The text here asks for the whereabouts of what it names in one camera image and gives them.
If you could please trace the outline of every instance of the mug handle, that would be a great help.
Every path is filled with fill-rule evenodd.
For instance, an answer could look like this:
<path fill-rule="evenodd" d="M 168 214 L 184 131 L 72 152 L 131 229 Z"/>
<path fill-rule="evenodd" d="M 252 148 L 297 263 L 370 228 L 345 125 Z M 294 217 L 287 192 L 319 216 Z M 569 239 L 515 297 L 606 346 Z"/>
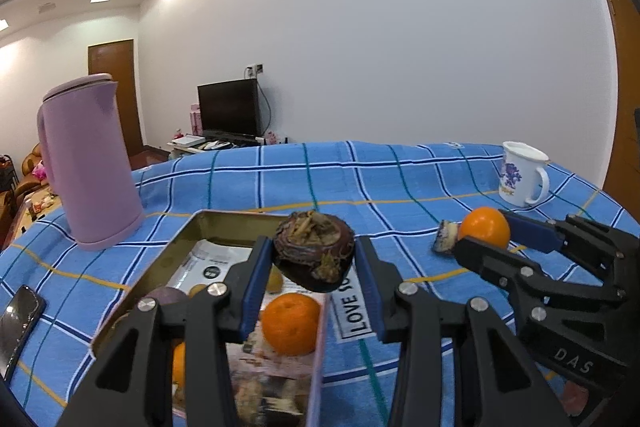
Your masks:
<path fill-rule="evenodd" d="M 546 198 L 549 194 L 549 175 L 546 173 L 545 169 L 542 167 L 536 167 L 536 171 L 540 174 L 542 178 L 542 190 L 540 190 L 540 195 L 537 200 L 532 200 L 531 198 L 527 198 L 525 202 L 527 204 L 538 204 L 540 201 Z"/>

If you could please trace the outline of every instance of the kettle handle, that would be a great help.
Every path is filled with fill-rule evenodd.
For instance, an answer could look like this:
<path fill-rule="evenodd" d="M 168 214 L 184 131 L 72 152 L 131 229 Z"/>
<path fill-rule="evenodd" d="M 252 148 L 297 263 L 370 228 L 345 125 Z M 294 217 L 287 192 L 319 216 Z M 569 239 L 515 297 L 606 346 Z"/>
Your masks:
<path fill-rule="evenodd" d="M 40 139 L 40 152 L 42 153 L 42 161 L 44 169 L 47 173 L 47 180 L 50 187 L 55 192 L 55 181 L 53 179 L 53 169 L 51 164 L 51 156 L 49 155 L 49 147 L 47 146 L 47 134 L 44 129 L 44 116 L 42 114 L 42 106 L 38 110 L 38 138 Z"/>

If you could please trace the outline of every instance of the dried fruit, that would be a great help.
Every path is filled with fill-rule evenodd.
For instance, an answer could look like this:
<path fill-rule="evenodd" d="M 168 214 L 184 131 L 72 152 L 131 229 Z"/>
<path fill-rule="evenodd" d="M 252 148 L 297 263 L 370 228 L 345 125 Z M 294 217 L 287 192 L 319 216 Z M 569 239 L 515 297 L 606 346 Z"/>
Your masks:
<path fill-rule="evenodd" d="M 275 266 L 271 266 L 271 271 L 269 272 L 269 280 L 267 281 L 267 291 L 269 293 L 280 293 L 282 292 L 283 286 L 284 278 L 282 277 L 282 272 Z"/>
<path fill-rule="evenodd" d="M 340 286 L 351 266 L 353 230 L 340 218 L 315 210 L 294 212 L 273 238 L 274 264 L 294 283 L 314 292 Z"/>
<path fill-rule="evenodd" d="M 455 221 L 443 219 L 438 227 L 436 240 L 433 243 L 433 251 L 436 253 L 451 253 L 451 249 L 458 240 L 459 224 Z"/>

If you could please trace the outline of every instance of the blue plaid tablecloth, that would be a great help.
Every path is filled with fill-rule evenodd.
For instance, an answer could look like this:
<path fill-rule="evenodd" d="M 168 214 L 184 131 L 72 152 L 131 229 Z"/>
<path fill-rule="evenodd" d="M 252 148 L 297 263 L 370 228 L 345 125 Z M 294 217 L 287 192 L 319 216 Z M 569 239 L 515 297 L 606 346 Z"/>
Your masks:
<path fill-rule="evenodd" d="M 500 290 L 455 259 L 431 253 L 438 221 L 460 221 L 478 206 L 508 205 L 497 194 L 502 148 L 478 144 L 288 144 L 207 152 L 133 173 L 146 219 L 126 241 L 103 252 L 74 243 L 63 209 L 41 219 L 0 255 L 0 306 L 27 284 L 47 301 L 20 357 L 11 390 L 40 427 L 51 427 L 93 362 L 89 345 L 100 324 L 164 245 L 202 208 L 288 214 L 317 205 L 372 238 L 379 256 L 406 279 L 466 302 L 485 296 L 508 325 L 513 313 Z M 640 227 L 604 192 L 551 164 L 552 193 L 526 210 L 536 219 L 582 214 L 638 235 Z M 555 279 L 596 280 L 560 254 L 523 250 Z M 322 427 L 386 425 L 399 348 L 369 328 L 357 277 L 332 296 L 324 359 Z M 452 356 L 442 344 L 443 426 L 452 425 Z M 552 386 L 559 378 L 547 374 Z"/>

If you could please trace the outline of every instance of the floor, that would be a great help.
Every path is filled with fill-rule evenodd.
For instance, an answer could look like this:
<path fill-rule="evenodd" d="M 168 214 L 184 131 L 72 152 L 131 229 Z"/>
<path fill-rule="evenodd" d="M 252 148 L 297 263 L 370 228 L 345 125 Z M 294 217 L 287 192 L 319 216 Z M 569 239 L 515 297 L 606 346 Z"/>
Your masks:
<path fill-rule="evenodd" d="M 140 154 L 131 156 L 129 158 L 129 164 L 131 165 L 131 170 L 136 171 L 143 167 L 148 167 L 149 165 L 166 162 L 168 158 L 169 153 L 160 151 L 143 151 Z"/>

